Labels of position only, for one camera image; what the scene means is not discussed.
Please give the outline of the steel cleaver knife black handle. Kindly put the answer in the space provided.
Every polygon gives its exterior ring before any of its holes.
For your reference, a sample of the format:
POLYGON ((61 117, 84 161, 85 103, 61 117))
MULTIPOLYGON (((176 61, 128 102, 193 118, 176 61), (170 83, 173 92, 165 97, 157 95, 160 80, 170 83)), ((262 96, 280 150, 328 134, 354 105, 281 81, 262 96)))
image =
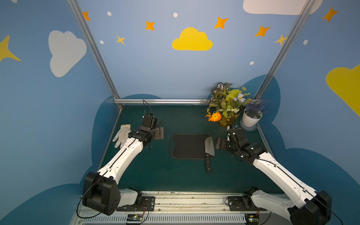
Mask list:
POLYGON ((205 139, 204 147, 205 147, 206 172, 210 173, 210 172, 212 172, 211 160, 215 156, 214 142, 213 142, 213 139, 211 136, 205 139))

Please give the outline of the black plastic cutting board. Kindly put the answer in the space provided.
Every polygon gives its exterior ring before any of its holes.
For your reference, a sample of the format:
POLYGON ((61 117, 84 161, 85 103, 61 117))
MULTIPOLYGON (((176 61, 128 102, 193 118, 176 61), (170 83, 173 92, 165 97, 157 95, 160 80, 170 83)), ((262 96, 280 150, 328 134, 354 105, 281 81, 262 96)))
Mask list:
POLYGON ((168 150, 172 158, 178 160, 205 159, 207 134, 175 134, 171 137, 168 150))

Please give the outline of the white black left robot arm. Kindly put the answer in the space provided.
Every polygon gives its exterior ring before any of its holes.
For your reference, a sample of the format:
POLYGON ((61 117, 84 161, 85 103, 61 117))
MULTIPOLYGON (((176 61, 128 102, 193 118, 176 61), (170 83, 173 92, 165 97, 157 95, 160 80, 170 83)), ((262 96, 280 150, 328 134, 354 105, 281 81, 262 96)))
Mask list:
POLYGON ((122 125, 113 138, 115 156, 97 172, 90 172, 84 179, 83 196, 80 202, 99 213, 112 215, 117 209, 128 210, 141 207, 142 193, 135 189, 119 189, 119 181, 134 158, 150 144, 160 129, 141 126, 131 131, 130 125, 122 125))

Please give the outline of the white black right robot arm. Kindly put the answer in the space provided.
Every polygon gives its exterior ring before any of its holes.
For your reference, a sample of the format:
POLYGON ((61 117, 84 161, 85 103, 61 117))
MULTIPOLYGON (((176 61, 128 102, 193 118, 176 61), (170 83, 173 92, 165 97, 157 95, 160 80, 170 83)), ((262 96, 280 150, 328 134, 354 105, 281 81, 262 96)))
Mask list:
POLYGON ((281 198, 252 187, 238 200, 228 198, 226 202, 231 210, 238 207, 246 211, 265 209, 289 220, 293 225, 325 225, 331 220, 331 196, 302 182, 258 143, 249 143, 241 128, 228 129, 227 137, 219 137, 215 148, 229 151, 239 160, 247 161, 267 175, 287 195, 287 198, 281 198))

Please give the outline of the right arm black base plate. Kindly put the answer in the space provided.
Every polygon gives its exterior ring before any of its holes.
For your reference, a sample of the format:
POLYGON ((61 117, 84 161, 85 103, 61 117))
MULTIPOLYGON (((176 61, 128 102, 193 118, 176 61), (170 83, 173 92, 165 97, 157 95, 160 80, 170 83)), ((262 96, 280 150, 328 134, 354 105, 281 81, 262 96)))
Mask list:
POLYGON ((266 209, 256 207, 249 197, 229 196, 224 200, 224 204, 228 206, 232 212, 266 211, 266 209))

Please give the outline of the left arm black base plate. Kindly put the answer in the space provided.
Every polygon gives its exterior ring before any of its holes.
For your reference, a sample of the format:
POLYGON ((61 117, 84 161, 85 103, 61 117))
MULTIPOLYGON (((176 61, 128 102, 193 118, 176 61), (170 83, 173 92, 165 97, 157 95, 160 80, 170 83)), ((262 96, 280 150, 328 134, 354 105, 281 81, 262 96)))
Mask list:
POLYGON ((147 211, 153 212, 155 207, 154 196, 139 196, 132 205, 124 205, 116 209, 117 212, 140 212, 147 208, 147 211))

